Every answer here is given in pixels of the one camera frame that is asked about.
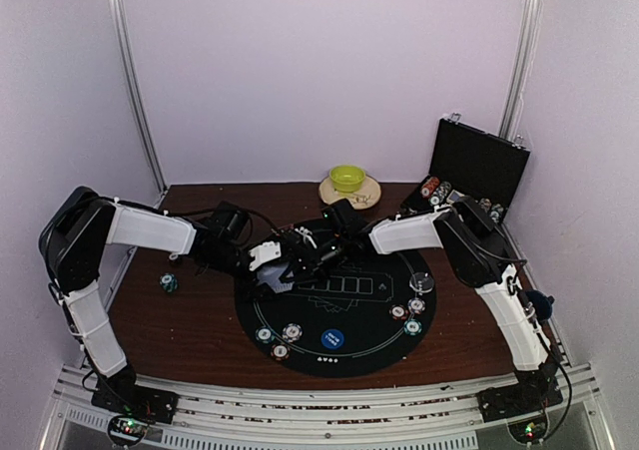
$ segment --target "black plastic bracket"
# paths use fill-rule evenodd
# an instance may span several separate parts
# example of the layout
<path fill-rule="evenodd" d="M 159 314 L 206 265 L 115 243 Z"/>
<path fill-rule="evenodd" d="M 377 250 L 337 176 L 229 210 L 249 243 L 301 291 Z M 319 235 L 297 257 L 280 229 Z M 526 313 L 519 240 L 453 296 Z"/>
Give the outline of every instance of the black plastic bracket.
<path fill-rule="evenodd" d="M 132 403 L 139 404 L 145 409 L 146 418 L 149 420 L 166 424 L 173 422 L 178 405 L 177 393 L 136 385 L 133 389 L 132 400 Z M 91 404 L 94 407 L 104 408 L 115 413 L 128 413 L 123 404 L 108 392 L 94 393 Z"/>
<path fill-rule="evenodd" d="M 493 422 L 504 418 L 514 418 L 526 413 L 543 410 L 544 407 L 559 405 L 563 401 L 556 379 L 545 396 L 531 399 L 526 395 L 529 388 L 521 383 L 506 387 L 488 388 L 477 394 L 479 410 L 483 421 Z"/>

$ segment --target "robotic arm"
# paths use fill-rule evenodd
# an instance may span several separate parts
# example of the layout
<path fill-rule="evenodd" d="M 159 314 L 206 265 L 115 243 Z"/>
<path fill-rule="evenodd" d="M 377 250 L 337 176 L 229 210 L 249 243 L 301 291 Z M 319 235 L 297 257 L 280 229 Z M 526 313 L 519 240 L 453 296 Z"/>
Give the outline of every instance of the robotic arm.
<path fill-rule="evenodd" d="M 50 290 L 62 306 L 73 335 L 84 347 L 98 376 L 92 403 L 137 418 L 170 423 L 177 395 L 135 384 L 136 375 L 118 344 L 99 296 L 99 264 L 107 244 L 122 243 L 184 255 L 197 263 L 250 282 L 251 298 L 273 294 L 260 283 L 260 270 L 284 265 L 279 281 L 317 281 L 355 252 L 392 253 L 443 247 L 455 275 L 474 287 L 488 305 L 513 355 L 518 383 L 478 395 L 484 419 L 539 408 L 554 389 L 557 370 L 549 359 L 535 307 L 522 291 L 512 250 L 492 221 L 471 198 L 432 214 L 396 217 L 369 225 L 342 200 L 326 208 L 335 240 L 318 247 L 300 228 L 277 229 L 259 245 L 240 248 L 249 212 L 221 203 L 200 221 L 171 217 L 135 203 L 98 196 L 78 188 L 43 230 L 39 247 Z"/>

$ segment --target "wooden coaster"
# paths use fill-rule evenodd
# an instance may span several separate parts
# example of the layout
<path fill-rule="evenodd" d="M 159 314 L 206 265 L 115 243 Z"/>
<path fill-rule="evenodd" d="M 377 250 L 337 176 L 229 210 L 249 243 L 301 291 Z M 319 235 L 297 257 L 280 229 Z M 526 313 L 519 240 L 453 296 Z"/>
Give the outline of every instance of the wooden coaster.
<path fill-rule="evenodd" d="M 348 199 L 357 211 L 372 208 L 381 199 L 381 187 L 370 176 L 361 183 L 361 187 L 355 193 L 341 193 L 332 186 L 330 178 L 324 179 L 319 185 L 319 197 L 325 204 L 332 204 L 340 199 Z"/>

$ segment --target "green bowl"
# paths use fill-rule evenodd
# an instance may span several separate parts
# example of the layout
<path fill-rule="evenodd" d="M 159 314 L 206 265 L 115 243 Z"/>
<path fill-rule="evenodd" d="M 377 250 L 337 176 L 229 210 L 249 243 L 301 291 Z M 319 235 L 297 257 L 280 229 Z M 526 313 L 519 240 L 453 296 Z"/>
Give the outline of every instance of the green bowl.
<path fill-rule="evenodd" d="M 332 168 L 330 173 L 332 186 L 340 193 L 354 193 L 361 187 L 361 183 L 366 179 L 366 173 L 357 166 L 337 166 Z"/>

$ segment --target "brown tabletop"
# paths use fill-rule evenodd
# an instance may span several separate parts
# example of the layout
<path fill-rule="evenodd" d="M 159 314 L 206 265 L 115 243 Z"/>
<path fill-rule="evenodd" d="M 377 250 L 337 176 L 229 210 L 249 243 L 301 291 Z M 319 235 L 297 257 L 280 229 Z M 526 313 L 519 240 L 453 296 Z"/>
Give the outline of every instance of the brown tabletop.
<path fill-rule="evenodd" d="M 364 211 L 370 220 L 395 213 L 413 184 L 383 184 L 380 203 Z M 173 186 L 163 209 L 186 212 L 212 208 L 220 200 L 262 212 L 276 225 L 320 216 L 318 184 Z M 254 239 L 267 236 L 256 220 Z M 185 261 L 169 266 L 165 252 L 139 249 L 111 308 L 116 335 L 136 371 L 194 383 L 270 389 L 361 389 L 424 385 L 512 371 L 510 351 L 488 308 L 452 273 L 443 250 L 424 250 L 437 282 L 434 323 L 405 360 L 353 378 L 319 378 L 284 368 L 256 349 L 235 313 L 233 279 L 208 270 L 196 276 Z M 173 273 L 179 289 L 159 286 Z"/>

